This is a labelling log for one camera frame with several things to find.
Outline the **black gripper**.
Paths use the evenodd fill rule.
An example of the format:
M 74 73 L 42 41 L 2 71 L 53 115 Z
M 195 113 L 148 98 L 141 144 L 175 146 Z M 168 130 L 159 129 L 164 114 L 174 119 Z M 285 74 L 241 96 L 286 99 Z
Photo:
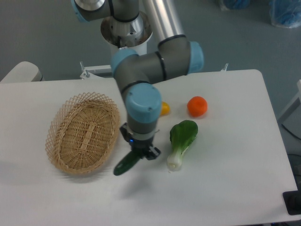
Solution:
M 147 134 L 135 133 L 127 123 L 124 123 L 119 130 L 123 139 L 131 146 L 131 151 L 138 153 L 140 159 L 146 158 L 150 161 L 158 158 L 161 154 L 161 151 L 153 146 L 155 131 Z

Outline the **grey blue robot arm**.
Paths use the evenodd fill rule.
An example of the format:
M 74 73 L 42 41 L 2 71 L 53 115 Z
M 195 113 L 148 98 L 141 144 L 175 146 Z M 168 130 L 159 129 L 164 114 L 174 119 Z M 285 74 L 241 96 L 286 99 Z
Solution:
M 127 122 L 120 132 L 131 151 L 126 160 L 156 159 L 153 146 L 161 111 L 161 95 L 154 84 L 199 72 L 204 65 L 200 45 L 188 41 L 172 0 L 73 0 L 78 19 L 109 20 L 109 36 L 118 47 L 111 71 L 123 98 Z

